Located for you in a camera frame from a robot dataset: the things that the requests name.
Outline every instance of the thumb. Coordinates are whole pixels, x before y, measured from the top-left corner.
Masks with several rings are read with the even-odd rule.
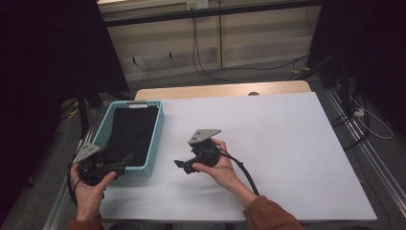
[[[102,181],[97,185],[97,187],[99,187],[99,189],[101,189],[102,191],[105,190],[105,188],[107,188],[107,185],[111,183],[111,181],[113,181],[114,178],[116,178],[117,173],[116,172],[110,172],[109,174],[107,174]]]
[[[204,165],[204,164],[201,164],[201,163],[194,163],[194,164],[192,165],[192,167],[193,167],[195,170],[197,170],[197,171],[200,171],[200,172],[203,172],[203,173],[207,173],[207,174],[210,174],[210,171],[211,171],[211,168],[210,168],[210,167],[208,167],[208,166],[206,166],[206,165]]]

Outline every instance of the black wire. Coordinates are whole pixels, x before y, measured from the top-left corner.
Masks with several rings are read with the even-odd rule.
[[[307,17],[307,23],[308,23],[308,42],[307,42],[307,51],[306,54],[308,55],[308,53],[310,52],[310,41],[311,41],[311,35],[313,34],[313,32],[311,31],[311,23],[310,23],[310,18],[308,17],[308,9],[310,7],[307,7],[307,9],[305,10],[305,16]]]
[[[295,76],[295,62],[292,63],[292,74],[286,81],[290,81]]]
[[[363,105],[364,105],[363,107],[364,107],[365,109],[367,109],[367,102],[366,102],[366,100],[365,100],[365,97],[364,97],[363,94],[360,94],[360,95],[361,95],[361,98],[362,98],[362,101],[363,101]],[[365,113],[365,114],[364,114],[364,121],[365,121],[365,127],[366,127],[366,128],[365,128],[365,130],[362,132],[363,135],[362,135],[356,142],[352,143],[351,145],[349,145],[349,146],[347,146],[347,147],[344,147],[343,150],[349,150],[349,149],[351,149],[351,148],[357,146],[358,144],[360,144],[361,142],[363,142],[363,141],[368,137],[368,135],[370,134],[370,116],[369,116],[368,113]]]
[[[69,196],[71,197],[71,200],[75,203],[75,205],[78,205],[78,201],[77,201],[77,198],[76,198],[76,195],[75,195],[75,190],[72,188],[71,169],[72,169],[74,160],[77,157],[77,155],[78,154],[75,153],[72,156],[71,160],[68,163],[68,170],[67,170],[67,173],[66,173],[66,184],[67,184],[67,187],[68,187]]]
[[[197,24],[196,24],[196,19],[193,18],[193,19],[192,19],[192,22],[193,22],[193,58],[192,58],[192,59],[193,59],[193,67],[194,67],[194,70],[195,70],[198,74],[207,76],[207,77],[209,77],[209,78],[211,78],[211,79],[213,79],[213,80],[227,81],[227,82],[231,82],[231,83],[238,83],[237,81],[234,81],[234,80],[226,80],[226,79],[214,78],[213,76],[211,76],[212,73],[207,73],[207,72],[203,69],[202,63],[201,63],[201,61],[200,61],[199,45],[198,45],[198,42],[197,42]],[[197,68],[196,68],[196,64],[195,64],[195,62],[194,62],[195,53],[197,53],[197,59],[198,59],[198,61],[199,61],[199,65],[200,65],[200,68],[201,68],[202,72],[200,72],[200,71],[197,70]]]
[[[224,152],[227,153],[227,154],[225,154],[225,153],[222,153],[222,152],[221,152],[220,155],[225,156],[225,157],[227,157],[227,158],[230,158],[230,159],[232,159],[234,162],[236,162],[236,164],[239,166],[239,168],[244,172],[245,176],[246,176],[247,179],[248,179],[248,182],[250,182],[250,185],[251,185],[251,188],[253,189],[254,194],[256,194],[257,196],[259,196],[259,192],[258,192],[257,186],[255,185],[254,180],[253,180],[253,178],[251,177],[251,175],[248,173],[247,169],[245,169],[243,163],[240,162],[240,161],[238,161],[237,159],[235,159],[233,156],[231,156],[230,153],[228,153],[226,150],[224,150],[224,149],[219,149],[219,150],[222,150],[222,151],[224,151]]]
[[[340,123],[331,124],[331,126],[332,126],[332,127],[338,127],[338,126],[340,126],[340,125],[342,125],[342,124],[348,122],[348,121],[351,120],[352,117],[354,116],[354,112],[355,112],[355,104],[352,103],[352,111],[350,112],[350,115],[349,115],[346,119],[344,119],[343,121],[341,121]]]
[[[75,184],[75,187],[74,187],[74,192],[75,192],[76,187],[78,186],[79,182],[81,182],[81,179],[79,179],[79,180],[78,180],[78,182]]]
[[[308,56],[308,55],[304,55],[304,56],[301,56],[301,57],[297,57],[296,59],[294,59],[294,60],[292,60],[292,61],[289,61],[289,62],[287,62],[286,64],[283,64],[283,65],[280,65],[280,66],[275,66],[275,67],[269,67],[269,68],[230,67],[230,68],[224,68],[224,69],[214,70],[214,71],[212,71],[212,72],[209,73],[209,72],[207,72],[206,70],[203,69],[202,64],[201,64],[201,61],[200,61],[199,46],[198,46],[198,42],[197,42],[197,24],[196,24],[195,18],[192,19],[192,22],[193,22],[193,59],[192,59],[192,60],[193,60],[193,67],[194,67],[194,70],[195,70],[198,74],[207,76],[207,77],[209,77],[209,78],[211,78],[211,79],[213,79],[213,80],[228,81],[228,82],[231,82],[231,83],[238,83],[237,81],[234,81],[234,80],[226,80],[226,79],[214,78],[214,77],[212,76],[212,74],[216,74],[216,73],[223,72],[223,71],[227,71],[227,70],[260,70],[260,71],[274,70],[274,69],[279,69],[279,68],[286,67],[286,66],[288,66],[288,65],[290,65],[290,64],[294,64],[296,61],[298,61],[298,60],[300,60],[300,59],[305,58],[305,57]],[[194,61],[195,55],[197,55],[197,59],[198,59],[198,61],[199,61],[199,65],[200,65],[201,71],[197,70],[197,68],[196,68],[195,61]]]

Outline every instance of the wall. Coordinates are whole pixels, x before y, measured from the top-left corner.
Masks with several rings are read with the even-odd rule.
[[[109,1],[114,0],[99,2],[105,19],[185,11],[187,2],[187,0]],[[209,5],[210,8],[214,8],[267,2],[272,1],[211,0]],[[305,55],[319,11],[320,7],[310,7],[197,18],[198,47],[202,66],[211,69]],[[177,66],[179,71],[173,74],[193,71],[192,62],[186,61],[192,60],[194,44],[191,19],[112,27],[108,28],[108,31],[129,81],[143,78],[145,71],[155,71],[156,74],[162,72],[158,73],[158,76],[163,75],[164,66],[172,68],[168,66],[169,53],[182,57],[183,60],[178,61],[177,64],[181,66]],[[138,60],[137,64],[149,61],[153,63],[144,66],[143,73],[138,70],[134,72],[133,66],[126,66],[131,65],[132,58]],[[154,66],[158,65],[161,69],[154,69]]]

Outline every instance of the brown sleeve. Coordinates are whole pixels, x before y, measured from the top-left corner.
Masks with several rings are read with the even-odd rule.
[[[277,203],[265,196],[256,198],[243,211],[249,230],[297,230],[301,224]]]
[[[68,230],[88,229],[103,230],[104,228],[102,227],[102,215],[99,215],[96,219],[89,221],[77,221],[75,219],[72,219],[68,226]]]

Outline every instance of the white table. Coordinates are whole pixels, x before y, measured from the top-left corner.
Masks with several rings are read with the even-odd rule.
[[[120,177],[105,191],[105,219],[245,220],[230,193],[204,173],[173,160],[193,158],[187,141],[199,128],[252,175],[259,193],[298,220],[376,219],[314,93],[163,100],[165,122],[152,177]],[[237,166],[239,177],[249,186]]]

